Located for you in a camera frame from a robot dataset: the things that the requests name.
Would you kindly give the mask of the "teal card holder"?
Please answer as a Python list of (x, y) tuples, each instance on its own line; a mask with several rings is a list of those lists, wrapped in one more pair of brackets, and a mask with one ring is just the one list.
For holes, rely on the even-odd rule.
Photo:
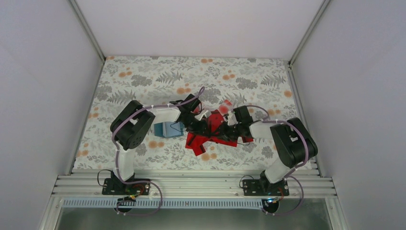
[(154, 124), (154, 135), (161, 138), (176, 138), (184, 135), (181, 122), (163, 122)]

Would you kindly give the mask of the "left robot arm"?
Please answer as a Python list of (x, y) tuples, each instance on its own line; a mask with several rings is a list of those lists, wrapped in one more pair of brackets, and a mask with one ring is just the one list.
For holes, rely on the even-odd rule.
[(144, 106), (132, 100), (114, 119), (110, 126), (112, 141), (117, 148), (115, 167), (113, 169), (114, 187), (119, 193), (127, 194), (133, 189), (135, 171), (134, 153), (129, 150), (137, 148), (154, 124), (181, 122), (187, 131), (197, 135), (210, 133), (210, 125), (205, 117), (198, 119), (193, 113), (200, 101), (190, 94), (181, 102), (170, 102), (167, 105)]

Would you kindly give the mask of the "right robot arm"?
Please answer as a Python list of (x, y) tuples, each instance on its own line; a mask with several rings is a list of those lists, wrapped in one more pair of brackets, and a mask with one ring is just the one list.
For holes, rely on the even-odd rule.
[(215, 131), (226, 141), (238, 138), (272, 139), (278, 159), (259, 176), (259, 188), (265, 195), (271, 195), (288, 176), (318, 154), (318, 147), (298, 117), (284, 120), (253, 121), (246, 106), (233, 111), (234, 123), (229, 120)]

